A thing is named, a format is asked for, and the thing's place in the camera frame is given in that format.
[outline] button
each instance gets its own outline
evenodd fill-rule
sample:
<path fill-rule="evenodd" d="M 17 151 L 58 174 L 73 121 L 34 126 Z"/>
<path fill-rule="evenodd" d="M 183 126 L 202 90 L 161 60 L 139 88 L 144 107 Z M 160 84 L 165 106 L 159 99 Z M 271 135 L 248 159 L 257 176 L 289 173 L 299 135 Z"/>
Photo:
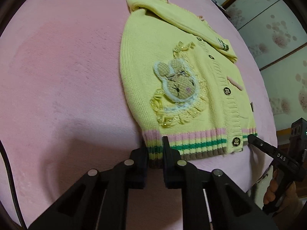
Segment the button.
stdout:
<path fill-rule="evenodd" d="M 235 137 L 233 140 L 232 140 L 232 145 L 235 146 L 235 147 L 238 147 L 241 143 L 241 139 L 238 138 L 238 137 Z"/>
<path fill-rule="evenodd" d="M 228 87 L 225 87 L 225 88 L 224 88 L 224 93 L 225 93 L 226 95 L 229 95 L 229 94 L 231 94 L 231 90 L 230 90 Z"/>

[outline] pink bedsheet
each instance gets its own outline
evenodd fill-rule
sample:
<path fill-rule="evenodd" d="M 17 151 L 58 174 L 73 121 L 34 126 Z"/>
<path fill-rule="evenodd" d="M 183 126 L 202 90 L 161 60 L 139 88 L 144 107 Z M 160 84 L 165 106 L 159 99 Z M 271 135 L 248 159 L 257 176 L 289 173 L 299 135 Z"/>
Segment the pink bedsheet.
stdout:
<path fill-rule="evenodd" d="M 237 30 L 210 0 L 169 1 L 231 41 L 259 137 L 276 146 L 262 77 Z M 128 16 L 125 0 L 27 0 L 0 38 L 0 138 L 27 225 L 87 170 L 109 169 L 139 146 L 119 75 Z M 193 161 L 224 170 L 244 191 L 270 162 L 248 146 Z M 0 167 L 0 200 L 18 222 L 2 159 Z M 165 189 L 161 170 L 149 170 L 145 190 L 131 191 L 127 229 L 182 229 L 180 191 Z"/>

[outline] human hand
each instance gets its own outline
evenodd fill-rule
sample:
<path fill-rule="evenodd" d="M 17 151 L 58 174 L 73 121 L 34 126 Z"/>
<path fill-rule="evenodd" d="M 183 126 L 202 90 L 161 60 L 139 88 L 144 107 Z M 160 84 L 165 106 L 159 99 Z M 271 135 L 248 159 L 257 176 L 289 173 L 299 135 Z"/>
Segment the human hand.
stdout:
<path fill-rule="evenodd" d="M 263 203 L 264 205 L 268 204 L 269 202 L 275 200 L 275 192 L 278 188 L 278 184 L 276 181 L 276 177 L 278 174 L 278 170 L 275 170 L 273 173 L 273 179 L 270 181 L 270 185 L 267 188 L 266 193 L 264 194 L 263 197 Z M 280 206 L 280 208 L 278 209 L 278 213 L 280 211 L 282 211 L 284 208 L 286 208 L 288 205 L 291 204 L 291 202 L 297 198 L 297 194 L 296 194 L 296 186 L 295 186 L 295 182 L 293 182 L 290 187 L 287 189 L 286 191 L 286 196 Z"/>

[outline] yellow cardigan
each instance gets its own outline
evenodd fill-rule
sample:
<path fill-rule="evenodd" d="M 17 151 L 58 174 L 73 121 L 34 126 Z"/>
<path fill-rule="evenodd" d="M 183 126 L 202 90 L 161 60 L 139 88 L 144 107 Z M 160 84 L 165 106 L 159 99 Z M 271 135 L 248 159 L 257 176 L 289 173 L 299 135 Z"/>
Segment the yellow cardigan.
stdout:
<path fill-rule="evenodd" d="M 162 136 L 182 159 L 241 151 L 256 134 L 228 40 L 167 0 L 127 0 L 120 71 L 129 108 L 159 167 Z"/>

